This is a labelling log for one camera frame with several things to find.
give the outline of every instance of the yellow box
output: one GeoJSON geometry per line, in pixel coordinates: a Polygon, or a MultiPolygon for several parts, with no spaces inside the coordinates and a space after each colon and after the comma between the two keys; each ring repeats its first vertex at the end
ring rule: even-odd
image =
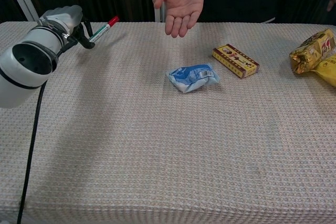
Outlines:
{"type": "Polygon", "coordinates": [[[230,44],[213,49],[212,56],[240,78],[258,72],[259,64],[230,44]]]}

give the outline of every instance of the textured tablecloth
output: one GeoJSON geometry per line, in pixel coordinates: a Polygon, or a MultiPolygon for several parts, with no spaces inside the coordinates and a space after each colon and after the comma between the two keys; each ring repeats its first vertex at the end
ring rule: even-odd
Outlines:
{"type": "MultiPolygon", "coordinates": [[[[34,25],[1,24],[0,53],[34,25]]],[[[72,48],[45,91],[23,223],[336,223],[336,89],[288,57],[324,28],[197,24],[172,39],[118,23],[72,48]],[[211,57],[227,43],[260,72],[240,80],[211,57]],[[165,76],[206,62],[219,85],[181,94],[165,76]]],[[[0,109],[0,220],[16,220],[36,98],[0,109]]]]}

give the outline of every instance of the crumpled plastic bag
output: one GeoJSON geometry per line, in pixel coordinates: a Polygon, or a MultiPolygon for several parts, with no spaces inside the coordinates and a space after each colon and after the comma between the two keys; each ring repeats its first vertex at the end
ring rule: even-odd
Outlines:
{"type": "Polygon", "coordinates": [[[188,93],[202,86],[219,83],[219,76],[207,64],[181,67],[166,73],[170,82],[182,93],[188,93]]]}

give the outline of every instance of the gold snack bag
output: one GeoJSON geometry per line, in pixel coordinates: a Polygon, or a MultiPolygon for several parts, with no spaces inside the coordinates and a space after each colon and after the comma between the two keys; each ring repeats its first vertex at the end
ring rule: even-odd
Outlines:
{"type": "Polygon", "coordinates": [[[336,87],[336,55],[321,61],[318,66],[312,70],[323,80],[336,87]]]}
{"type": "Polygon", "coordinates": [[[290,53],[293,72],[305,73],[314,69],[334,48],[334,35],[330,29],[314,34],[290,53]]]}

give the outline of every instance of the robotic arm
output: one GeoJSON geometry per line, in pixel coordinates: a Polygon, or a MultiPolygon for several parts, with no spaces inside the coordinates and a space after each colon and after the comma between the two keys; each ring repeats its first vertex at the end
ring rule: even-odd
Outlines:
{"type": "Polygon", "coordinates": [[[0,108],[24,103],[49,79],[58,57],[69,48],[77,43],[87,49],[94,47],[85,37],[82,21],[91,37],[91,25],[80,6],[49,10],[36,27],[0,56],[0,108]]]}

